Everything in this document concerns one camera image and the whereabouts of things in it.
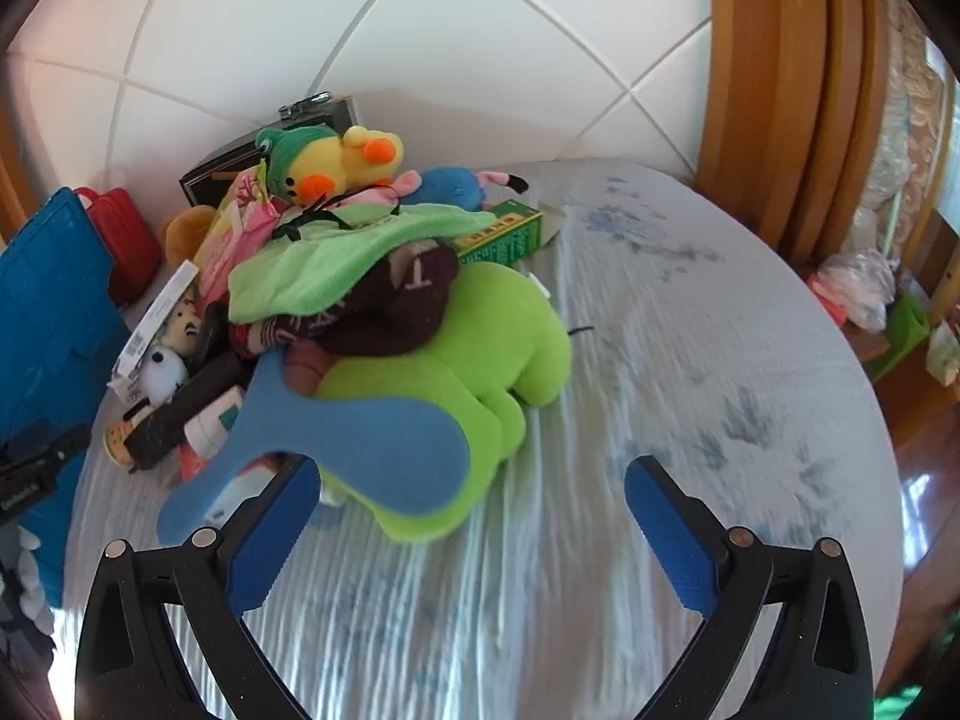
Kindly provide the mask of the white long toothpaste box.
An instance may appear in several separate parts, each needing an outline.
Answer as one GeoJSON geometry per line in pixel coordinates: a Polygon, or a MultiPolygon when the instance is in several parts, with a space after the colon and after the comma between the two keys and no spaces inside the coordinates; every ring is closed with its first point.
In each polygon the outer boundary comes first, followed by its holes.
{"type": "Polygon", "coordinates": [[[135,382],[139,377],[140,364],[151,343],[160,336],[161,330],[171,319],[172,310],[187,293],[187,289],[197,278],[199,269],[192,260],[184,260],[172,273],[158,296],[145,310],[139,323],[135,325],[130,337],[124,344],[121,354],[112,366],[110,387],[119,390],[135,382]]]}

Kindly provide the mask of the blue plastic storage crate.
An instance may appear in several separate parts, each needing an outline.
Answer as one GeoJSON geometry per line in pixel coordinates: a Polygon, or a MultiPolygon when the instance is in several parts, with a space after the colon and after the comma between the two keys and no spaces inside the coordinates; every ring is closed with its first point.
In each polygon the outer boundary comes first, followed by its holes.
{"type": "MultiPolygon", "coordinates": [[[[35,422],[93,426],[112,364],[128,339],[109,296],[112,259],[82,200],[60,188],[2,254],[2,444],[35,422]]],[[[57,489],[13,523],[41,540],[39,582],[64,604],[67,541],[86,452],[57,489]]]]}

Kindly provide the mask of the black folded umbrella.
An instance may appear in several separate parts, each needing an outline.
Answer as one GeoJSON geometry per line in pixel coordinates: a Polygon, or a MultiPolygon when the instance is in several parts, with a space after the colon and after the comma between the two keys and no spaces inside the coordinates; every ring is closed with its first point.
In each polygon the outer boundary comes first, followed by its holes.
{"type": "Polygon", "coordinates": [[[167,403],[151,411],[124,440],[133,471],[155,468],[185,440],[184,427],[244,377],[244,362],[229,351],[207,364],[167,403]]]}

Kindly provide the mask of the red plastic basket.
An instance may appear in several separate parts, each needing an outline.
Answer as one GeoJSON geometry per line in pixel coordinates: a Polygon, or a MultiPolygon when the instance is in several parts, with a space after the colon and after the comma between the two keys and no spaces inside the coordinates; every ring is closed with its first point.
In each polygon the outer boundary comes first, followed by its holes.
{"type": "Polygon", "coordinates": [[[135,302],[160,270],[163,251],[132,197],[122,187],[96,192],[76,187],[75,193],[114,265],[110,270],[109,296],[119,307],[135,302]]]}

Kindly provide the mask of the brown teddy bear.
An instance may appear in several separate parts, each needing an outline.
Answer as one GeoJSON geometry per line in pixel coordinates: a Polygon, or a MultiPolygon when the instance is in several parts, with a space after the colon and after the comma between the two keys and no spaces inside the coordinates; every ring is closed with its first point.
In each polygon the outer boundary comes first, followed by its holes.
{"type": "Polygon", "coordinates": [[[161,244],[167,265],[178,268],[182,262],[192,260],[197,255],[215,216],[215,208],[197,205],[172,216],[163,224],[161,244]]]}

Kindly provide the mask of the pink green gift bag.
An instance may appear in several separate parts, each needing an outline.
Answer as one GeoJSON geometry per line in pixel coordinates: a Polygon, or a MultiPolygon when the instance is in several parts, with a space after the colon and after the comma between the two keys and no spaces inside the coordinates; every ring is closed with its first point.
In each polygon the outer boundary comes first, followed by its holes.
{"type": "Polygon", "coordinates": [[[265,177],[263,161],[241,171],[213,216],[194,257],[202,309],[226,298],[229,273],[259,252],[288,208],[285,200],[270,193],[265,177]]]}

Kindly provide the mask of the black box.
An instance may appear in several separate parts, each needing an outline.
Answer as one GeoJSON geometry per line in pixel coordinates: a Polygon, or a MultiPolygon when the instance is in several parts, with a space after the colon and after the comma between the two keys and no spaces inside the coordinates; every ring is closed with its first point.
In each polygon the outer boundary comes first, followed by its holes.
{"type": "MultiPolygon", "coordinates": [[[[355,106],[348,96],[334,96],[332,101],[319,114],[304,115],[301,119],[276,121],[267,124],[274,130],[325,125],[337,133],[347,132],[347,128],[358,122],[355,106]]],[[[207,154],[194,167],[191,167],[180,179],[182,193],[190,206],[206,205],[217,208],[229,184],[236,179],[238,172],[248,167],[256,167],[265,156],[265,149],[257,145],[257,133],[260,128],[241,135],[226,145],[207,154]]]]}

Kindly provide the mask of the green cloth hat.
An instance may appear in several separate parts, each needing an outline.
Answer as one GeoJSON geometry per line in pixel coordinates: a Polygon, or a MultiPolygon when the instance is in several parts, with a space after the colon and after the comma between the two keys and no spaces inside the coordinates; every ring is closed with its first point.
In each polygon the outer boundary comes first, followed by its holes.
{"type": "Polygon", "coordinates": [[[288,221],[229,273],[229,320],[241,325],[280,314],[317,314],[347,296],[402,245],[462,238],[495,221],[489,211],[438,203],[394,208],[359,203],[307,223],[288,221]]]}

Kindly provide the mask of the lime green blue-eared plush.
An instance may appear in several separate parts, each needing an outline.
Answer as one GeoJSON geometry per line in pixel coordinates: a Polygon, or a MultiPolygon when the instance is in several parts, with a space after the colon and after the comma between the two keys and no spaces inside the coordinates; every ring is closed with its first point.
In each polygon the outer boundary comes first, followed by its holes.
{"type": "Polygon", "coordinates": [[[462,266],[436,335],[411,353],[342,358],[305,397],[279,349],[263,353],[226,442],[161,507],[161,543],[186,539],[252,460],[304,455],[395,543],[454,532],[526,437],[529,406],[563,392],[571,340],[534,278],[462,266]]]}

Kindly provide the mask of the yellow duck green hat plush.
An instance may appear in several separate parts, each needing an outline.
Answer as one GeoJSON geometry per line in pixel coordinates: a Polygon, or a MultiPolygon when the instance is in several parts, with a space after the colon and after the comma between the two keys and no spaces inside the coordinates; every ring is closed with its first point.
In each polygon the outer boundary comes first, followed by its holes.
{"type": "Polygon", "coordinates": [[[325,125],[263,128],[257,145],[265,149],[270,193],[299,206],[390,184],[404,161],[398,135],[361,125],[343,135],[325,125]]]}

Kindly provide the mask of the dark brown knit cloth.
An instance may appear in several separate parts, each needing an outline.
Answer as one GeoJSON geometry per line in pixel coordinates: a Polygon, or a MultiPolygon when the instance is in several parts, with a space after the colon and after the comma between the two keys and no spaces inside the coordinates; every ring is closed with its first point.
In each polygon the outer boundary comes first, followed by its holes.
{"type": "Polygon", "coordinates": [[[331,307],[233,325],[231,343],[248,358],[297,341],[312,341],[334,356],[410,353],[438,333],[457,273],[459,259],[448,245],[410,242],[371,266],[331,307]]]}

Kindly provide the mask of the metal clip on box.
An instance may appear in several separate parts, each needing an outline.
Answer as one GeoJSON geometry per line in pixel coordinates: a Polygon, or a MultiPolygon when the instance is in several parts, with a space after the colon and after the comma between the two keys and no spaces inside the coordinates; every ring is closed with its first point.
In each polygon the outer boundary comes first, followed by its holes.
{"type": "Polygon", "coordinates": [[[329,91],[318,91],[308,94],[306,98],[298,99],[294,103],[285,104],[278,108],[278,115],[282,121],[301,119],[304,115],[314,115],[322,112],[332,101],[329,91]]]}

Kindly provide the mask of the green small box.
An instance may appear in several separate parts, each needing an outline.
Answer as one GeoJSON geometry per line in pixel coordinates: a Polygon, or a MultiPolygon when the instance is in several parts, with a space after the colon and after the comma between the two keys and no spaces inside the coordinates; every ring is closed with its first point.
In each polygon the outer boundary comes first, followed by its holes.
{"type": "Polygon", "coordinates": [[[566,223],[566,215],[560,208],[550,205],[532,208],[519,200],[498,203],[491,214],[496,221],[490,227],[449,242],[462,265],[472,262],[514,265],[544,249],[566,223]]]}

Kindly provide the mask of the wooden door frame right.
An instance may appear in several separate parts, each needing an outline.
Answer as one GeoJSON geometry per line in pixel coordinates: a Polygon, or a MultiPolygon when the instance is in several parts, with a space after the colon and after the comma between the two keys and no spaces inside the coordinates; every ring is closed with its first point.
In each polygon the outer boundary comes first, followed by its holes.
{"type": "Polygon", "coordinates": [[[794,268],[836,254],[866,187],[887,0],[711,0],[695,187],[794,268]]]}

